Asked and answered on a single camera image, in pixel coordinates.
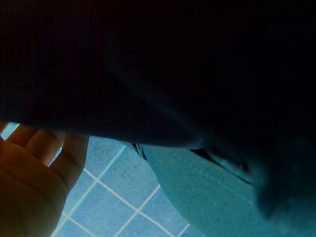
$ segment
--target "white grout line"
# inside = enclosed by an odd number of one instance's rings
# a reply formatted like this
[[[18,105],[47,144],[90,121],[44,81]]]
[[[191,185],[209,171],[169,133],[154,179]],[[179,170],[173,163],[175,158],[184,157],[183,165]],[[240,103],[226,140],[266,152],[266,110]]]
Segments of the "white grout line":
[[[117,194],[113,189],[102,183],[100,180],[97,180],[97,183],[101,184],[104,188],[106,188],[111,194],[116,196],[118,199],[120,199],[122,202],[124,202],[126,205],[128,205],[130,208],[132,208],[134,211],[137,210],[135,206],[130,204],[128,201],[126,201],[123,197],[121,197],[119,194]]]
[[[117,160],[117,158],[122,154],[122,152],[125,150],[126,146],[123,146],[119,152],[113,157],[113,159],[109,162],[109,164],[107,165],[107,167],[105,167],[105,169],[102,171],[102,173],[98,176],[97,179],[102,178],[102,176],[109,170],[109,168],[114,164],[114,162]],[[71,215],[75,212],[75,210],[80,206],[80,204],[82,203],[82,201],[87,197],[87,195],[90,193],[90,191],[92,190],[92,188],[97,184],[97,180],[95,179],[94,182],[90,185],[90,187],[84,192],[84,194],[81,196],[81,198],[76,202],[76,204],[74,205],[74,207],[70,210],[70,212],[68,214],[66,214],[66,218],[60,223],[60,225],[55,229],[55,231],[53,232],[51,237],[56,236],[56,234],[61,230],[61,228],[64,226],[64,224],[66,223],[66,221],[68,220],[67,216],[71,217]]]
[[[121,197],[119,194],[117,194],[113,189],[111,189],[109,186],[107,186],[106,184],[104,184],[103,182],[101,182],[98,178],[96,178],[93,174],[91,174],[89,171],[86,171],[97,183],[101,184],[104,188],[106,188],[110,193],[112,193],[113,195],[115,195],[118,199],[120,199],[122,202],[124,202],[126,205],[128,205],[130,208],[132,208],[136,213],[134,213],[130,219],[128,219],[128,221],[132,221],[132,219],[137,215],[140,214],[142,216],[144,216],[145,218],[147,218],[148,220],[150,220],[151,222],[153,222],[155,225],[157,225],[159,228],[161,228],[163,231],[165,231],[169,236],[171,237],[175,237],[170,231],[168,231],[165,227],[163,227],[161,224],[159,224],[157,221],[155,221],[154,219],[150,218],[149,216],[147,216],[145,213],[141,212],[140,210],[138,210],[135,206],[133,206],[132,204],[130,204],[128,201],[126,201],[123,197]],[[160,188],[160,185],[158,185],[156,187],[156,189],[154,190],[154,192],[156,193],[158,191],[158,189]]]
[[[155,221],[153,218],[149,217],[148,215],[146,215],[144,212],[139,212],[140,215],[142,215],[143,217],[147,218],[148,220],[150,220],[151,222],[153,222],[154,224],[156,224],[160,229],[162,229],[163,231],[165,231],[170,237],[174,237],[174,235],[172,233],[170,233],[170,231],[168,231],[165,227],[163,227],[161,224],[159,224],[157,221]]]
[[[116,234],[113,237],[118,237],[120,233],[128,226],[128,224],[134,219],[134,217],[137,215],[137,211],[131,215],[131,217],[124,223],[124,225],[116,232]]]
[[[187,228],[190,226],[190,224],[187,224],[186,226],[185,226],[185,228],[183,228],[183,230],[177,235],[177,237],[180,237],[186,230],[187,230]]]
[[[134,214],[124,223],[124,225],[117,231],[117,233],[113,237],[118,237],[120,233],[128,226],[128,224],[134,219],[134,217],[140,212],[141,209],[152,199],[152,197],[155,195],[155,193],[160,188],[160,185],[158,185],[155,190],[149,195],[149,197],[143,202],[143,204],[134,212]]]
[[[82,224],[78,223],[77,221],[75,221],[73,218],[71,218],[69,215],[67,215],[64,211],[63,211],[63,215],[65,216],[66,220],[70,220],[71,222],[75,223],[77,226],[79,226],[81,229],[83,229],[84,231],[86,231],[87,233],[89,233],[91,236],[93,237],[98,237],[96,236],[94,233],[92,233],[90,230],[88,230],[86,227],[84,227]]]

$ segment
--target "floor tile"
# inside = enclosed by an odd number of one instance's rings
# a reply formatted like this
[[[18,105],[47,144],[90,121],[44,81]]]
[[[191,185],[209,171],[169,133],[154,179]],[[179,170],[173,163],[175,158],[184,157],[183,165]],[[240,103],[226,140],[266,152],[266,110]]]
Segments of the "floor tile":
[[[98,177],[122,147],[121,142],[112,139],[90,137],[85,168]]]
[[[91,178],[86,172],[82,172],[78,181],[76,182],[74,188],[70,191],[65,207],[64,212],[69,213],[70,210],[75,206],[76,202],[82,197],[82,195],[87,191],[87,189],[91,186],[94,179]]]
[[[189,226],[180,237],[207,237],[193,226]]]
[[[62,223],[65,218],[66,218],[66,216],[65,216],[64,214],[62,214],[61,217],[60,217],[60,219],[59,219],[59,221],[58,221],[57,227],[60,226],[60,223]]]
[[[7,139],[10,134],[14,131],[16,128],[17,123],[10,122],[8,126],[5,128],[5,130],[2,132],[1,137],[5,140]]]
[[[91,237],[91,235],[72,221],[67,220],[56,237]]]
[[[173,207],[162,189],[157,191],[142,209],[142,212],[160,223],[175,236],[177,236],[187,225],[187,222]]]
[[[136,215],[118,237],[169,237],[169,235],[145,217]]]
[[[111,237],[133,213],[133,209],[96,184],[72,218],[98,237]]]
[[[101,181],[137,208],[158,186],[150,166],[132,149],[125,149]]]

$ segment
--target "dark fabric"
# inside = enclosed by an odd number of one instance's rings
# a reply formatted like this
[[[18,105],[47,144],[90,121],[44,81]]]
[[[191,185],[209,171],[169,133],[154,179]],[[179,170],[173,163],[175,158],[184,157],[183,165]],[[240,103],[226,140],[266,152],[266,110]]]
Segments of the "dark fabric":
[[[266,216],[294,200],[286,222],[316,226],[312,3],[1,3],[1,119],[203,147],[254,168]]]

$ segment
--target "palm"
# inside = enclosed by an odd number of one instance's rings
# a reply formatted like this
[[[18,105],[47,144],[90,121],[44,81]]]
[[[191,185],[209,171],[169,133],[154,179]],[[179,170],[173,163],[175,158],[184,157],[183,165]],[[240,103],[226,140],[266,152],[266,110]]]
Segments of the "palm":
[[[48,166],[63,142],[62,153]],[[65,139],[22,126],[0,140],[0,236],[50,235],[82,172],[86,146],[87,139],[78,136]]]

